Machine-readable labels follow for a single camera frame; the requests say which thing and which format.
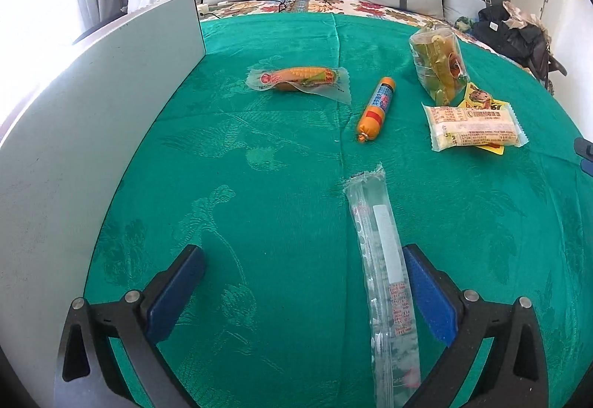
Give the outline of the clear mixed snack bag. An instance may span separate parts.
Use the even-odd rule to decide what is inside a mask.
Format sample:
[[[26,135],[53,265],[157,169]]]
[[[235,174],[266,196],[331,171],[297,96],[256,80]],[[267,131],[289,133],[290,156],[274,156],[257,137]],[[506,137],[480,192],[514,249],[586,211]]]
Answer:
[[[438,106],[450,106],[469,83],[457,36],[428,23],[409,38],[418,79]]]

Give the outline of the white wafer bar packet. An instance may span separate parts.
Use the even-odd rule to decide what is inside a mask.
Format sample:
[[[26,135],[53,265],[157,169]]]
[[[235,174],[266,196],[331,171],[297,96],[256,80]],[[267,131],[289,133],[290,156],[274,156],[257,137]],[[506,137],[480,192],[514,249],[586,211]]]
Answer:
[[[423,106],[431,149],[503,146],[521,148],[529,139],[509,103],[497,110]]]

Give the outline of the floral bed sheet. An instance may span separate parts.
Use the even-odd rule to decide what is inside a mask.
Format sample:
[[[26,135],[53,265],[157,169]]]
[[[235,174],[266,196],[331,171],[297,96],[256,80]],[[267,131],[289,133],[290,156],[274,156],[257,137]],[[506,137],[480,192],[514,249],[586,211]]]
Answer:
[[[208,42],[219,34],[231,41],[296,41],[330,49],[336,42],[356,40],[407,48],[421,27],[446,26],[430,16],[362,0],[227,1],[200,4],[198,14]]]

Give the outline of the white cardboard box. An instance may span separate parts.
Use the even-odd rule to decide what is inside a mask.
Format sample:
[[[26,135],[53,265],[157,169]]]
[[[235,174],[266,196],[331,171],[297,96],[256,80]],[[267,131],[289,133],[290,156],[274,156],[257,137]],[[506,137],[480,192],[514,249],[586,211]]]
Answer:
[[[53,403],[61,330],[113,194],[204,54],[195,0],[122,16],[75,45],[2,138],[1,347],[41,407]]]

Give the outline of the pile of dark clothes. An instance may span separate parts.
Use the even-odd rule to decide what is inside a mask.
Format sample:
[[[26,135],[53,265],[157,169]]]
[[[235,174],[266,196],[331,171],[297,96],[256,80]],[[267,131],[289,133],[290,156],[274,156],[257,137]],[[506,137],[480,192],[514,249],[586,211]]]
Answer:
[[[528,69],[549,92],[554,93],[551,72],[567,76],[567,69],[554,58],[548,29],[534,14],[525,14],[511,1],[483,8],[470,34],[499,55]]]

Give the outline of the green tablecloth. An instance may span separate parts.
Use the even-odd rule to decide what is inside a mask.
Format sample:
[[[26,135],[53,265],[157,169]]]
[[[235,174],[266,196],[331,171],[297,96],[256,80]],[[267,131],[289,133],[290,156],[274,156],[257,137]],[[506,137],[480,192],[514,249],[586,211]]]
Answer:
[[[370,407],[364,270],[343,184],[381,165],[400,238],[491,302],[532,299],[550,403],[592,361],[592,180],[567,113],[528,73],[462,45],[471,79],[511,104],[528,143],[502,156],[431,149],[407,48],[231,41],[206,55],[155,121],[103,221],[86,280],[120,299],[188,244],[208,259],[161,352],[204,407]],[[351,103],[246,86],[253,69],[349,72]],[[395,92],[379,136],[357,124],[384,76]]]

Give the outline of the clear long stick packet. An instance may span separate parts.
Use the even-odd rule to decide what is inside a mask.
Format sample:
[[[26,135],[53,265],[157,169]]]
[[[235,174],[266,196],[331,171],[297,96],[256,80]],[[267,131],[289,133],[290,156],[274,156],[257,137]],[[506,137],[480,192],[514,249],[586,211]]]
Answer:
[[[378,407],[402,407],[421,384],[416,319],[403,247],[379,165],[345,182],[363,260]]]

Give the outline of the orange sausage stick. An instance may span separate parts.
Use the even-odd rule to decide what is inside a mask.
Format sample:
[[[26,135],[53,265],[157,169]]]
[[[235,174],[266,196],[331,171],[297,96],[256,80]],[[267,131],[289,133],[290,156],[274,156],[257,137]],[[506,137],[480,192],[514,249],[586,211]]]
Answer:
[[[380,79],[368,105],[357,124],[357,140],[366,143],[375,140],[385,123],[395,92],[395,80],[390,76]]]

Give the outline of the corn sausage packet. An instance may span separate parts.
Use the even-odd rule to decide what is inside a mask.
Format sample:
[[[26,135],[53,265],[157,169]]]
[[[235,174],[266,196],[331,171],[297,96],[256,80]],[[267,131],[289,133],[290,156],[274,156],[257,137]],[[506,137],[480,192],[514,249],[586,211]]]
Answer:
[[[246,86],[259,92],[276,89],[323,96],[345,105],[350,105],[352,101],[349,72],[343,68],[294,66],[275,70],[253,69],[247,76]]]

